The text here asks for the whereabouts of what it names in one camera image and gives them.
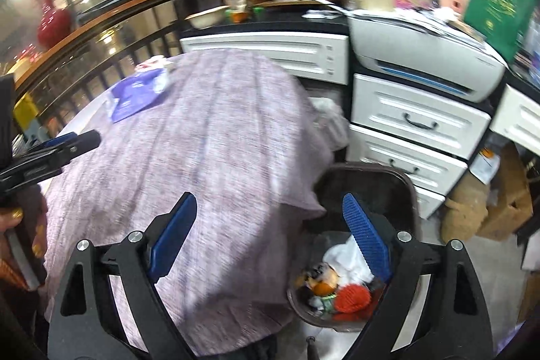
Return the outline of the left hand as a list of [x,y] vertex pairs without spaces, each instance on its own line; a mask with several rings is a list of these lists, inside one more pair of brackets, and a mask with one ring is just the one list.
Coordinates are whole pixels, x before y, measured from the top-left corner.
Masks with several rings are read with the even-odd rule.
[[24,287],[33,292],[44,285],[47,271],[44,254],[47,249],[47,206],[38,185],[33,185],[13,195],[1,196],[1,208],[20,208],[22,220],[2,233],[9,249],[10,261],[16,274],[24,280]]

